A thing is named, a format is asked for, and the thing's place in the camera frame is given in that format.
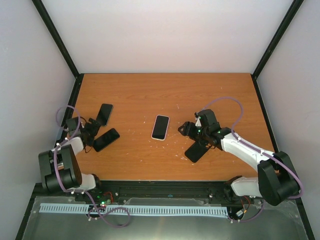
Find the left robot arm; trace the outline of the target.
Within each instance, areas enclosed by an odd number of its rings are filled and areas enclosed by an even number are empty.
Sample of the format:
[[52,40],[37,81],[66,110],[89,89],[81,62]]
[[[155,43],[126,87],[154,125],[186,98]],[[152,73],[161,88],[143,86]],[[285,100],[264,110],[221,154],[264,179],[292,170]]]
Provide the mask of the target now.
[[56,147],[38,155],[42,188],[48,193],[80,193],[92,201],[103,198],[104,188],[95,174],[81,172],[76,155],[92,147],[101,125],[90,118],[74,117],[66,121],[67,137]]

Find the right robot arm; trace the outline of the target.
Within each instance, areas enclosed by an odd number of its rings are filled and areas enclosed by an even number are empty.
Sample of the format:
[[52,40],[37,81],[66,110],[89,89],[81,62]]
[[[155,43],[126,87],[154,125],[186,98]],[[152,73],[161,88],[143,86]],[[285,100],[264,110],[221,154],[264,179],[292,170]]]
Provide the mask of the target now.
[[236,196],[258,197],[277,206],[284,200],[299,197],[303,191],[288,154],[265,150],[241,138],[234,130],[221,127],[210,109],[195,113],[195,122],[186,121],[178,132],[194,141],[184,153],[191,162],[196,163],[214,148],[236,156],[257,172],[256,177],[240,176],[230,181]]

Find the left controller board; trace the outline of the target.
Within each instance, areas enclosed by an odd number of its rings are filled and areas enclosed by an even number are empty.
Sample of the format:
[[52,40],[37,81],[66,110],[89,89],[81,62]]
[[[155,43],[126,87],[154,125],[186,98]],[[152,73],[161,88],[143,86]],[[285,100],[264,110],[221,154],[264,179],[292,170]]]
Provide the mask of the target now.
[[101,192],[96,196],[96,202],[100,207],[106,207],[114,202],[113,194],[110,191]]

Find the black phone case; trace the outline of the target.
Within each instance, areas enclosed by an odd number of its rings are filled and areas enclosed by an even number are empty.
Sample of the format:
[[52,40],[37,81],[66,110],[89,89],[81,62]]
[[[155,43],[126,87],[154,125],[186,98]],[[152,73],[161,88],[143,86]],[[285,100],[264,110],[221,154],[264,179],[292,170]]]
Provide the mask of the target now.
[[184,153],[192,163],[198,162],[210,149],[211,145],[205,141],[195,141]]

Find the black aluminium frame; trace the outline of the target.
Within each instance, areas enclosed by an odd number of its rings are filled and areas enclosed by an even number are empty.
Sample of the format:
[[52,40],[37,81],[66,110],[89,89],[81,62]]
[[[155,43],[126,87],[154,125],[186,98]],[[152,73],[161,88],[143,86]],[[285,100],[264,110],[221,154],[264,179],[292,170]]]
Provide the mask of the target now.
[[[51,20],[51,17],[43,4],[41,0],[34,0],[33,5],[35,6],[37,12],[39,13],[40,17],[42,18],[43,22],[45,23],[47,29],[49,30],[52,38],[57,41],[59,40],[60,43],[57,44],[59,50],[61,51],[63,57],[66,60],[66,63],[72,67],[70,68],[72,72],[76,71],[76,67],[71,60],[71,56],[69,52],[67,51],[67,48],[65,47],[53,21]],[[285,14],[283,20],[281,21],[277,31],[275,32],[274,36],[272,37],[272,40],[270,41],[267,49],[265,50],[265,53],[263,54],[261,60],[259,61],[257,67],[254,70],[252,78],[253,86],[256,92],[256,95],[258,97],[258,101],[263,113],[264,120],[266,122],[266,126],[268,129],[268,133],[271,137],[272,146],[274,148],[277,148],[276,140],[274,133],[271,128],[271,124],[269,121],[269,118],[267,116],[267,112],[265,109],[264,102],[261,97],[261,92],[258,87],[257,83],[257,77],[262,72],[263,68],[265,67],[266,63],[268,62],[269,58],[271,57],[273,51],[276,49],[276,46],[280,42],[281,38],[283,37],[285,31],[289,27],[290,23],[294,19],[294,16],[298,12],[299,8],[303,4],[302,0],[294,0],[292,4],[290,5],[287,13]],[[180,193],[186,194],[188,190],[191,190],[191,193],[199,193],[200,190],[203,190],[204,187],[207,185],[207,182],[200,182],[200,181],[178,181],[178,190]],[[137,194],[142,194],[139,199],[145,199],[147,197],[148,193],[151,193],[151,198],[154,199],[156,194],[166,194],[169,192],[170,187],[172,187],[174,183],[172,181],[134,181],[133,182],[133,192]],[[27,206],[27,209],[25,211],[24,217],[22,219],[20,228],[18,230],[18,233],[16,235],[17,240],[22,240],[27,238],[27,232],[30,232],[31,229],[33,229],[33,213],[32,213],[32,207],[35,205],[35,200],[40,198],[52,198],[53,196],[49,193],[45,193],[44,190],[41,187],[40,183],[37,183],[33,189],[32,195],[29,200],[29,204]],[[306,238],[308,240],[313,240],[314,234],[309,222],[309,219],[307,217],[306,210],[304,208],[303,202],[300,198],[295,200],[294,206],[297,208],[299,215],[298,218],[301,220],[303,231],[305,232]]]

